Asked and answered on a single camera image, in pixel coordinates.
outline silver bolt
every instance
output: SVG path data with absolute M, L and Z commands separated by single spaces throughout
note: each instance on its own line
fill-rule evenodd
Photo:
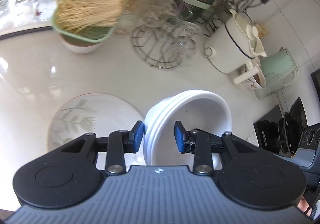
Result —
M 108 167 L 108 171 L 110 173 L 120 173 L 123 171 L 123 167 L 121 165 L 118 165 L 118 164 L 113 164 L 113 165 L 110 165 Z
M 198 173 L 209 173 L 211 170 L 212 168 L 206 164 L 201 164 L 196 167 Z

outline noodles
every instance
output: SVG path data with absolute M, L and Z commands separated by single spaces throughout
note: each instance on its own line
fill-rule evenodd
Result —
M 126 3 L 127 0 L 58 0 L 55 23 L 75 34 L 90 26 L 111 27 Z

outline countertop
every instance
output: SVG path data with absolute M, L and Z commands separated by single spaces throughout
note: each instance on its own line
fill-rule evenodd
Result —
M 243 84 L 234 85 L 203 55 L 196 39 L 193 64 L 172 70 L 150 67 L 131 47 L 130 38 L 111 36 L 89 54 L 68 51 L 52 31 L 0 41 L 0 209 L 15 211 L 15 172 L 46 153 L 46 133 L 59 107 L 90 92 L 118 96 L 145 116 L 164 98 L 189 89 L 217 93 L 228 103 L 233 134 L 258 145 L 253 122 L 270 111 L 276 95 L 262 101 Z

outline white plate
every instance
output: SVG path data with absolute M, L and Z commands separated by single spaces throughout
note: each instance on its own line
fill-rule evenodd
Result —
M 65 103 L 53 116 L 47 134 L 47 149 L 57 147 L 87 133 L 106 137 L 113 131 L 130 130 L 142 115 L 129 103 L 112 95 L 89 93 Z M 127 169 L 130 165 L 145 165 L 143 140 L 139 152 L 125 154 Z M 96 167 L 104 170 L 106 153 L 99 153 Z

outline green cup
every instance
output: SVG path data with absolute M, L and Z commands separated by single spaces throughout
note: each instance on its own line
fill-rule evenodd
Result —
M 266 59 L 261 60 L 261 70 L 265 77 L 279 75 L 282 79 L 297 68 L 291 54 L 283 47 L 280 51 Z

